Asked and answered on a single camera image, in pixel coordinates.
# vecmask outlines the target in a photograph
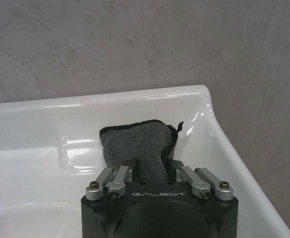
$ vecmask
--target silver bracket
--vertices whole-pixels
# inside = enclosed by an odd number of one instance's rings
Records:
[[[233,199],[233,188],[226,181],[220,181],[207,168],[195,168],[196,174],[211,185],[211,190],[215,192],[216,198],[222,201]]]
[[[114,180],[110,182],[108,187],[108,195],[111,199],[117,199],[125,195],[125,182],[132,181],[133,170],[129,166],[121,166]]]
[[[103,197],[103,188],[112,180],[113,170],[111,168],[104,168],[95,181],[92,181],[85,189],[85,197],[87,200],[96,201]]]
[[[188,182],[193,195],[208,199],[210,195],[210,185],[201,180],[189,166],[180,166],[176,169],[176,181]]]

